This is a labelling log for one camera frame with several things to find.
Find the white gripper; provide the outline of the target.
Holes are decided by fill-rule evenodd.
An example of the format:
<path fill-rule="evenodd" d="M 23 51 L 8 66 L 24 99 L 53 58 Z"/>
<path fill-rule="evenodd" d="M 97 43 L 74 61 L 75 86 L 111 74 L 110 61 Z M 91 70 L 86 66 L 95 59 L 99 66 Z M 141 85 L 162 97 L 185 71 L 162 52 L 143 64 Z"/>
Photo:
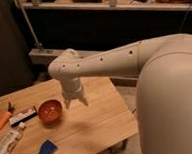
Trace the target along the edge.
<path fill-rule="evenodd" d="M 89 103 L 84 95 L 83 86 L 80 78 L 70 78 L 67 80 L 61 81 L 63 96 L 65 98 L 64 104 L 67 110 L 70 110 L 71 100 L 79 99 L 85 106 L 88 106 Z"/>

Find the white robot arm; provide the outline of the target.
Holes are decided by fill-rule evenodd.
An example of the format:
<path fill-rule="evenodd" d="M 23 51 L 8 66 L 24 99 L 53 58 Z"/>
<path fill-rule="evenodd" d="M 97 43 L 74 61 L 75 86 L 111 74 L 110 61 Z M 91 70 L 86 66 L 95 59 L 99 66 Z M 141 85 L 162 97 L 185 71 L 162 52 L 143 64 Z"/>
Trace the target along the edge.
<path fill-rule="evenodd" d="M 192 34 L 158 36 L 80 58 L 69 48 L 49 64 L 64 102 L 86 102 L 80 78 L 131 76 L 142 154 L 192 154 Z"/>

